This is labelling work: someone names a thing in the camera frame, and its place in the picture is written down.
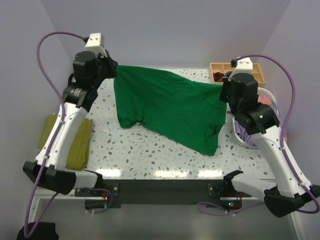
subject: cable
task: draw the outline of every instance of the cable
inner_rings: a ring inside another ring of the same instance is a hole
[[[290,75],[290,73],[286,70],[286,68],[279,63],[277,60],[273,59],[272,57],[269,56],[265,56],[265,55],[261,55],[261,54],[252,54],[252,55],[246,55],[246,56],[241,56],[238,57],[237,59],[235,59],[235,61],[239,61],[241,59],[244,58],[250,58],[250,57],[260,57],[260,58],[264,58],[264,59],[268,59],[272,62],[274,62],[279,68],[281,68],[283,70],[283,72],[285,73],[285,75],[288,77],[289,81],[290,81],[290,85],[291,85],[291,90],[292,90],[292,96],[291,96],[291,103],[290,103],[290,107],[288,110],[287,115],[285,116],[284,122],[283,122],[283,126],[282,126],[282,130],[281,130],[281,134],[280,134],[280,147],[282,149],[282,153],[284,155],[285,161],[288,164],[289,168],[291,169],[293,175],[295,176],[296,180],[298,181],[298,183],[302,186],[302,188],[309,194],[309,196],[311,197],[311,199],[314,201],[316,209],[314,211],[306,211],[306,210],[297,210],[297,212],[300,213],[304,213],[304,214],[317,214],[318,212],[320,212],[320,205],[319,202],[317,200],[317,198],[312,194],[312,192],[303,185],[303,181],[301,180],[299,174],[296,172],[294,166],[292,165],[290,158],[284,148],[285,146],[285,129],[287,128],[288,125],[288,121],[289,118],[291,116],[292,110],[294,108],[294,104],[295,104],[295,100],[296,100],[296,87],[295,87],[295,83]]]
[[[25,218],[24,218],[24,227],[23,227],[23,233],[24,233],[24,237],[26,239],[30,238],[31,235],[34,233],[34,231],[36,230],[42,216],[44,215],[45,211],[47,210],[47,208],[49,207],[50,203],[54,200],[54,198],[58,195],[58,193],[55,193],[52,198],[50,199],[50,201],[47,203],[47,205],[45,206],[43,212],[41,213],[39,219],[35,222],[35,224],[33,225],[32,229],[29,231],[28,230],[28,224],[29,224],[29,215],[30,215],[30,210],[31,210],[31,205],[32,205],[32,201],[34,199],[34,196],[35,196],[35,193],[36,193],[36,189],[37,189],[37,186],[39,184],[39,181],[40,181],[40,178],[41,178],[41,175],[42,175],[42,172],[44,171],[44,168],[45,168],[45,165],[46,165],[46,162],[49,158],[49,153],[50,153],[50,150],[52,148],[52,145],[58,135],[58,132],[60,131],[61,129],[61,126],[64,122],[64,119],[65,119],[65,112],[66,112],[66,109],[65,109],[65,103],[63,101],[63,99],[61,98],[61,95],[58,91],[58,89],[56,88],[56,86],[53,84],[53,82],[50,80],[49,76],[47,75],[45,69],[44,69],[44,66],[41,62],[41,59],[40,59],[40,47],[41,47],[41,44],[43,43],[43,41],[52,36],[52,35],[57,35],[57,34],[64,34],[64,35],[70,35],[70,36],[74,36],[76,38],[79,38],[83,41],[85,41],[85,39],[79,35],[76,35],[74,33],[70,33],[70,32],[65,32],[65,31],[55,31],[55,32],[51,32],[47,35],[45,35],[41,40],[40,42],[38,43],[37,45],[37,48],[36,48],[36,60],[37,60],[37,63],[38,63],[38,66],[44,76],[44,78],[46,79],[46,81],[49,83],[49,85],[52,87],[52,89],[54,90],[55,94],[57,95],[57,97],[59,98],[59,101],[60,101],[60,105],[61,105],[61,110],[62,110],[62,114],[61,114],[61,121],[58,125],[58,127],[56,128],[53,136],[52,136],[52,139],[51,141],[49,142],[48,146],[47,146],[47,149],[45,151],[45,155],[44,155],[44,158],[43,158],[43,162],[42,162],[42,165],[40,167],[40,170],[38,172],[38,175],[36,176],[36,179],[34,181],[34,185],[33,185],[33,188],[31,190],[31,194],[30,194],[30,197],[29,197],[29,201],[27,203],[27,207],[26,207],[26,213],[25,213]]]
[[[222,217],[222,216],[229,216],[229,215],[232,215],[232,214],[236,214],[236,213],[239,213],[241,211],[244,211],[244,210],[259,206],[259,205],[264,205],[264,204],[265,204],[264,202],[258,202],[258,203],[255,203],[255,204],[251,205],[251,206],[246,206],[246,207],[243,207],[243,208],[240,208],[240,209],[237,209],[237,210],[234,210],[234,211],[226,212],[226,213],[214,213],[212,211],[206,211],[203,208],[200,208],[200,205],[210,205],[210,206],[213,206],[213,207],[216,207],[216,208],[218,208],[220,210],[225,211],[225,209],[223,207],[221,207],[221,206],[219,206],[217,204],[211,203],[211,202],[207,202],[207,201],[198,202],[196,204],[196,208],[203,214],[207,214],[207,215],[210,215],[210,216],[216,216],[216,217]]]
[[[101,213],[107,211],[111,207],[111,205],[113,203],[113,200],[114,200],[114,197],[112,196],[112,193],[108,189],[104,189],[104,188],[84,188],[84,190],[86,190],[86,191],[103,191],[103,192],[108,193],[110,195],[109,205],[106,206],[104,209],[99,210],[99,211],[92,210],[91,211],[92,214],[101,214]]]

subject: wall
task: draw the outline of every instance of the wall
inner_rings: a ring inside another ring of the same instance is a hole
[[[253,201],[244,201],[243,204],[249,206]],[[111,208],[92,218],[85,212],[83,200],[56,200],[43,220],[56,224],[60,240],[297,239],[291,218],[274,217],[264,205],[235,217],[215,217],[199,212],[194,205],[124,204],[120,209]]]
[[[276,27],[263,54],[279,60],[289,70],[296,86],[296,101],[288,128],[288,145],[313,184],[320,184],[320,2],[317,0],[292,0]],[[288,79],[267,61],[262,70],[285,114],[288,110],[291,90]],[[314,209],[314,203],[306,206]],[[320,214],[300,215],[309,240],[319,239]]]
[[[208,67],[261,53],[290,0],[41,0],[58,31],[103,33],[122,65]],[[82,48],[62,39],[70,56]]]
[[[22,171],[36,156],[47,115],[59,101],[36,62],[36,46],[54,27],[39,0],[0,1],[0,238],[16,239],[23,226],[32,183]],[[41,58],[63,90],[71,62],[57,36],[48,39]]]

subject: speckled table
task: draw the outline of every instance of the speckled table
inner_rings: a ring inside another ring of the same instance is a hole
[[[210,83],[207,69],[166,70]],[[94,125],[87,169],[101,173],[105,179],[222,179],[234,170],[257,179],[274,178],[259,149],[237,144],[229,115],[219,133],[219,148],[214,156],[206,156],[138,124],[122,129],[113,79],[106,79],[98,94],[88,114]]]

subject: green cloth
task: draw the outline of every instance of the green cloth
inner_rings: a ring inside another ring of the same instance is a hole
[[[137,66],[118,66],[117,73],[113,86],[122,128],[140,122],[201,154],[215,154],[226,121],[221,85]]]
[[[58,115],[56,113],[50,115],[47,119],[39,148],[42,149],[55,125]],[[77,133],[71,144],[65,167],[67,169],[82,171],[88,163],[90,138],[92,133],[93,120],[86,118],[81,123]]]

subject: laundry basket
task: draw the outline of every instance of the laundry basket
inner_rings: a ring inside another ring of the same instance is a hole
[[[274,103],[276,102],[274,95],[270,91],[268,91],[267,89],[264,89],[262,87],[258,87],[258,95],[261,97],[268,98],[271,101],[273,101]],[[234,137],[240,146],[251,148],[251,149],[258,149],[257,146],[252,146],[252,145],[246,143],[238,136],[238,134],[236,133],[236,120],[234,118],[232,118],[232,126],[233,126]]]

